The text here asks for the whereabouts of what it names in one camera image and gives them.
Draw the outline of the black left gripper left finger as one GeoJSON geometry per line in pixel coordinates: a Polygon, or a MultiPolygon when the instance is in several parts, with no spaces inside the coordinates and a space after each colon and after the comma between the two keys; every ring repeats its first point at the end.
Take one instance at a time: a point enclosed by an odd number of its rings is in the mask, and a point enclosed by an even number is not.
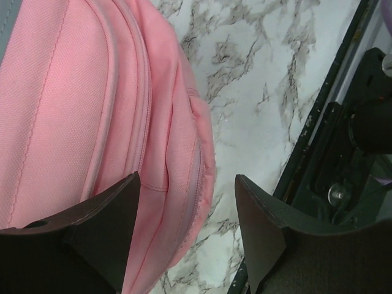
{"type": "Polygon", "coordinates": [[[58,214],[1,230],[1,293],[121,293],[140,186],[133,173],[58,214]]]}

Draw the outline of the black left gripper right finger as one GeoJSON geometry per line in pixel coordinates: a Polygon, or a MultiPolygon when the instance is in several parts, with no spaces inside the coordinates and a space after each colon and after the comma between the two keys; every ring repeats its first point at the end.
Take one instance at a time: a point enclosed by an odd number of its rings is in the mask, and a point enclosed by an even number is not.
{"type": "Polygon", "coordinates": [[[252,293],[390,293],[391,219],[333,225],[235,178],[252,293]]]}

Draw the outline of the pink student backpack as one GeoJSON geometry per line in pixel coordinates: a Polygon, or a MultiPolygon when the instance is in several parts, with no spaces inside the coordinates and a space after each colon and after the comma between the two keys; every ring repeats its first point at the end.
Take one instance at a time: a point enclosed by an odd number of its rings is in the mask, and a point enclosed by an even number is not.
{"type": "Polygon", "coordinates": [[[137,172],[123,293],[149,293],[191,247],[214,190],[211,116],[150,1],[1,2],[1,228],[137,172]]]}

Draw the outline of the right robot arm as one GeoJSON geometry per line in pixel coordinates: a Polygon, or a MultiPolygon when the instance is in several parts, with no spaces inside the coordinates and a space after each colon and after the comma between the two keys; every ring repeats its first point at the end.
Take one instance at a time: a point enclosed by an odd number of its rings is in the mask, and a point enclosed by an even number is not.
{"type": "Polygon", "coordinates": [[[350,136],[369,154],[391,154],[391,77],[382,68],[386,57],[378,48],[366,51],[348,93],[350,136]]]}

